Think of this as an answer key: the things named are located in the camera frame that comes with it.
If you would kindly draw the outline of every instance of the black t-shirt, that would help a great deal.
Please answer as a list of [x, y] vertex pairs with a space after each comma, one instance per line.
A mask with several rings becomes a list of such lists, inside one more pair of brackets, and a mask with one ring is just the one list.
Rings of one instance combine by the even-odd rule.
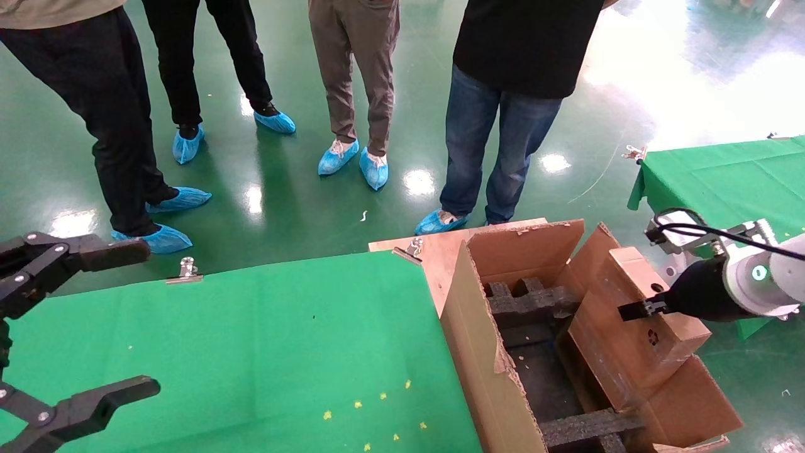
[[453, 61], [496, 89], [544, 99], [576, 88], [604, 0], [469, 0]]

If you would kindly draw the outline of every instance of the cardboard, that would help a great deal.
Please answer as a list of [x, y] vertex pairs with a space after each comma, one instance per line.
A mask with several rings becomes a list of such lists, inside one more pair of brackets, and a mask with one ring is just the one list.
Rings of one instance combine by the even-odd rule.
[[459, 230], [428, 235], [424, 238], [419, 236], [418, 238], [390, 239], [369, 243], [369, 251], [392, 250], [395, 247], [405, 250], [411, 244], [411, 240], [422, 239], [422, 252], [419, 254], [419, 258], [422, 260], [422, 267], [425, 269], [427, 284], [431, 287], [436, 313], [441, 316], [442, 310], [444, 310], [444, 301], [447, 300], [448, 290], [452, 283], [453, 271], [456, 269], [458, 249], [463, 241], [469, 240], [478, 233], [502, 230], [523, 231], [544, 223], [547, 223], [544, 218], [532, 218], [531, 220], [521, 220], [519, 222], [479, 226], [478, 228], [460, 228]]
[[662, 314], [623, 322], [620, 305], [662, 291], [662, 278], [634, 247], [607, 252], [570, 334], [615, 410], [636, 409], [710, 336], [696, 318]]
[[[743, 426], [697, 355], [686, 360], [638, 412], [646, 429], [630, 443], [632, 451], [714, 451], [729, 444], [723, 433]], [[712, 438], [719, 439], [705, 443]], [[705, 444], [686, 448], [701, 443]]]
[[[569, 336], [564, 337], [572, 339], [580, 353], [562, 360], [577, 368], [586, 361], [592, 370], [586, 371], [589, 379], [601, 386], [599, 393], [619, 401], [621, 407], [634, 407], [646, 418], [648, 427], [630, 438], [630, 451], [705, 453], [724, 446], [729, 441], [720, 436], [738, 428], [740, 419], [692, 355], [709, 331], [698, 320], [675, 315], [624, 327], [617, 307], [653, 293], [651, 284], [662, 281], [636, 250], [620, 249], [603, 225], [570, 259], [583, 235], [584, 221], [573, 220], [479, 233], [458, 248], [441, 322], [484, 451], [547, 451], [483, 289], [495, 281], [513, 288], [527, 277], [584, 296]], [[617, 319], [610, 316], [612, 312]], [[647, 328], [659, 341], [650, 344]], [[574, 385], [583, 383], [579, 379]], [[592, 398], [584, 403], [585, 409], [601, 406]], [[711, 438], [715, 441], [695, 446]]]

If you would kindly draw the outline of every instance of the person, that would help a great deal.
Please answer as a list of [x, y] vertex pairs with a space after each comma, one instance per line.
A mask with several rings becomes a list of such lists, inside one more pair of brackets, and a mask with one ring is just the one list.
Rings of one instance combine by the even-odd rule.
[[469, 0], [453, 53], [441, 208], [417, 235], [463, 226], [481, 190], [484, 149], [500, 110], [486, 222], [514, 215], [531, 155], [573, 93], [604, 0]]
[[[207, 10], [224, 37], [237, 80], [254, 109], [254, 119], [272, 131], [293, 134], [296, 125], [274, 106], [266, 67], [257, 44], [257, 27], [249, 0], [206, 0]], [[142, 0], [159, 51], [159, 75], [179, 130], [173, 157], [186, 164], [198, 153], [204, 128], [193, 76], [193, 32], [200, 0]]]
[[337, 172], [360, 149], [352, 91], [354, 54], [369, 99], [369, 146], [361, 151], [359, 166], [369, 186], [379, 190], [389, 180], [391, 54], [400, 29], [399, 0], [308, 0], [308, 18], [336, 136], [319, 161], [319, 174]]
[[171, 187], [157, 169], [151, 104], [125, 0], [0, 0], [0, 42], [85, 121], [116, 240], [154, 253], [192, 246], [150, 214], [201, 206], [210, 193]]

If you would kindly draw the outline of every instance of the green floor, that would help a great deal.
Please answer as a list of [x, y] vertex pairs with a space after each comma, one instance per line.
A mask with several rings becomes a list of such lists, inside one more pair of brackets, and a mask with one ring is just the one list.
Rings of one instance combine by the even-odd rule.
[[[154, 42], [142, 6], [130, 2], [162, 170], [173, 185], [214, 193], [203, 209], [161, 218], [191, 236], [188, 254], [202, 272], [364, 251], [370, 241], [410, 235], [437, 207], [450, 56], [464, 2], [402, 3], [391, 179], [373, 193], [356, 162], [326, 180], [316, 175], [332, 136], [304, 2], [253, 1], [269, 82], [299, 126], [292, 137], [255, 126], [223, 39], [200, 12], [196, 79], [207, 145], [181, 168], [170, 156], [175, 129]], [[625, 146], [660, 150], [802, 132], [804, 27], [805, 4], [795, 0], [621, 0], [601, 17], [576, 93], [534, 159], [515, 218], [603, 221], [622, 243], [658, 259], [642, 236], [650, 213], [625, 208], [637, 172], [620, 157]], [[0, 238], [30, 230], [108, 237], [93, 140], [80, 119], [2, 48], [0, 86]], [[363, 90], [359, 81], [355, 90]], [[356, 99], [366, 140], [366, 101]], [[490, 143], [496, 140], [494, 132]], [[479, 215], [470, 226], [482, 223]], [[179, 259], [80, 276], [64, 292], [173, 276]], [[803, 322], [773, 322], [746, 343], [733, 326], [712, 329], [701, 353], [747, 424], [728, 451], [805, 451]]]

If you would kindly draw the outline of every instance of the table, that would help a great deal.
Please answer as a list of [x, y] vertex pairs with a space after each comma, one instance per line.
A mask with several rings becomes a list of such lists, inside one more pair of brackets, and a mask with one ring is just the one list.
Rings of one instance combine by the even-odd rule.
[[[654, 212], [685, 207], [717, 228], [766, 218], [783, 242], [805, 231], [805, 135], [650, 152], [628, 207], [644, 197]], [[769, 321], [739, 321], [739, 333], [746, 339]]]
[[[65, 453], [481, 453], [423, 270], [388, 251], [48, 298], [10, 324], [4, 379], [46, 402], [162, 385]], [[0, 444], [22, 428], [0, 412]]]

